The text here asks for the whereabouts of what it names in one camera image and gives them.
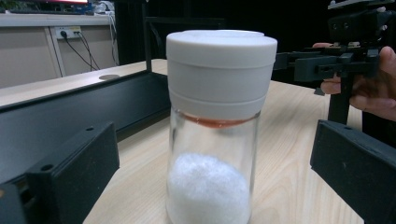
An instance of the clear glass bottle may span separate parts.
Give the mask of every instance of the clear glass bottle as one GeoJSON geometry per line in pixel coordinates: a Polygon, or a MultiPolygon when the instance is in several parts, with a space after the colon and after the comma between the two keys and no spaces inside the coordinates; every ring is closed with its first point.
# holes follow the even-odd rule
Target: clear glass bottle
{"type": "Polygon", "coordinates": [[[247,224],[276,41],[247,31],[185,31],[167,37],[166,51],[168,217],[173,224],[247,224]]]}

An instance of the light wood tabletop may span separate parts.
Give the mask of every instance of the light wood tabletop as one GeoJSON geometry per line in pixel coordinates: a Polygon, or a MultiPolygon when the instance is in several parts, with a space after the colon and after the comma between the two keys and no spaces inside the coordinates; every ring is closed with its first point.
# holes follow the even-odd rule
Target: light wood tabletop
{"type": "MultiPolygon", "coordinates": [[[[166,61],[153,60],[166,74],[166,61]]],[[[134,63],[0,90],[0,105],[126,76],[145,69],[134,63]]],[[[313,89],[272,81],[260,118],[250,224],[362,224],[362,219],[311,170],[309,160],[319,119],[330,97],[313,89]]],[[[350,108],[348,125],[361,129],[361,112],[350,108]]],[[[169,119],[119,142],[120,169],[84,223],[169,223],[165,210],[169,119]]]]}

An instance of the wall socket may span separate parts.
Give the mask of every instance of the wall socket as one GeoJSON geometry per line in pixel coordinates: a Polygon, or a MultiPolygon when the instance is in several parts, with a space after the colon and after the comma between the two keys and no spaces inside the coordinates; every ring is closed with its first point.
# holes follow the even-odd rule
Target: wall socket
{"type": "Polygon", "coordinates": [[[80,26],[57,26],[55,27],[55,34],[57,39],[64,39],[64,37],[61,35],[61,32],[65,31],[67,34],[67,38],[80,38],[80,35],[78,32],[81,32],[81,27],[80,26]]]}

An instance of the white plastic cap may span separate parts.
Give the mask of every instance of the white plastic cap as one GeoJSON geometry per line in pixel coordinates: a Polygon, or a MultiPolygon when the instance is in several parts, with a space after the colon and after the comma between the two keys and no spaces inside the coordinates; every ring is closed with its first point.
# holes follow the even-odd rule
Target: white plastic cap
{"type": "Polygon", "coordinates": [[[263,33],[191,30],[166,37],[172,106],[206,119],[249,119],[265,101],[277,41],[263,33]]]}

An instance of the salt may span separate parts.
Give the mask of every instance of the salt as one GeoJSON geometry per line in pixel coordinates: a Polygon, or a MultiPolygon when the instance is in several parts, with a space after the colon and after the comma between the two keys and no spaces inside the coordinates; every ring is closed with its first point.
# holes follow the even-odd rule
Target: salt
{"type": "Polygon", "coordinates": [[[248,183],[238,170],[216,157],[179,155],[167,187],[166,207],[173,224],[248,223],[248,183]]]}

